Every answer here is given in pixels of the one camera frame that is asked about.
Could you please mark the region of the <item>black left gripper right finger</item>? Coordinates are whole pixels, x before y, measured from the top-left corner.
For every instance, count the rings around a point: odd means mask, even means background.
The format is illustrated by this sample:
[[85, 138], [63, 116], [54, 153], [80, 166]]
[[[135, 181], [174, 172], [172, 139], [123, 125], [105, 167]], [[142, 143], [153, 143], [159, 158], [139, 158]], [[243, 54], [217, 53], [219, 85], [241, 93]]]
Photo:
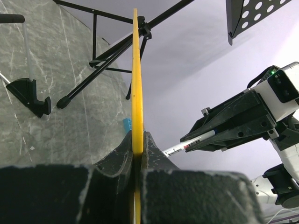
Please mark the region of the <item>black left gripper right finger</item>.
[[181, 170], [144, 133], [143, 224], [262, 224], [249, 179], [236, 172]]

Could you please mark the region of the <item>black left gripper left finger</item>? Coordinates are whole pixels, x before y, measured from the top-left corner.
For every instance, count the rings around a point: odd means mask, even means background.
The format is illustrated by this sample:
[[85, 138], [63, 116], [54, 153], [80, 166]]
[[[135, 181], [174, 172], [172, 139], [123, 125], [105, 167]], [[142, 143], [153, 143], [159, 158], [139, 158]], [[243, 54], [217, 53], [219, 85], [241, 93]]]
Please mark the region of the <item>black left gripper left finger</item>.
[[133, 153], [128, 133], [93, 165], [38, 164], [0, 168], [3, 224], [130, 224]]

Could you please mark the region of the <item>white blue whiteboard marker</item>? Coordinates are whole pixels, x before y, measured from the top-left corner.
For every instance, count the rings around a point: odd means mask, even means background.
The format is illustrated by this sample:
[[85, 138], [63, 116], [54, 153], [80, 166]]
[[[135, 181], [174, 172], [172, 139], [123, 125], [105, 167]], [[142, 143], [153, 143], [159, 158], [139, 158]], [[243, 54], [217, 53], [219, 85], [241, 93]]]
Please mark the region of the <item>white blue whiteboard marker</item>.
[[214, 136], [215, 134], [216, 134], [215, 130], [211, 130], [211, 131], [204, 133], [196, 138], [193, 138], [193, 139], [181, 142], [175, 146], [172, 146], [172, 147], [164, 150], [163, 153], [166, 157], [172, 156], [182, 150], [186, 150], [188, 147], [190, 147], [194, 144], [197, 144], [203, 140], [206, 140], [206, 139]]

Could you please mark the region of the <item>yellow framed whiteboard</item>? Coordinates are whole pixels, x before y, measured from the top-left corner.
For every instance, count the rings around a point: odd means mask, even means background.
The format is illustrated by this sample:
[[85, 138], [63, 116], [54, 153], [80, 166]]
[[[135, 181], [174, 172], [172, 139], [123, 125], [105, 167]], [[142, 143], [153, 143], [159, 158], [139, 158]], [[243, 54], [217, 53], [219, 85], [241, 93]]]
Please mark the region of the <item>yellow framed whiteboard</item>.
[[139, 45], [138, 12], [133, 9], [131, 120], [132, 150], [135, 168], [135, 222], [141, 223], [140, 170], [143, 154], [143, 95]]

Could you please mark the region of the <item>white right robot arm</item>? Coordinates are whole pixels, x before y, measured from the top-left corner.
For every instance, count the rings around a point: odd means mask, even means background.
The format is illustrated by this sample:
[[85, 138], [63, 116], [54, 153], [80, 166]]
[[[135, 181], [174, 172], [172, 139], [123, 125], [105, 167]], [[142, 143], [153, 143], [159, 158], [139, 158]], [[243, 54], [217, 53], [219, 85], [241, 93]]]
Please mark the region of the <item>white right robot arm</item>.
[[212, 136], [192, 143], [186, 152], [228, 150], [260, 138], [268, 140], [282, 163], [252, 180], [256, 196], [262, 203], [298, 207], [299, 121], [292, 113], [275, 121], [261, 95], [250, 90], [208, 108], [203, 115], [180, 142], [208, 132]]

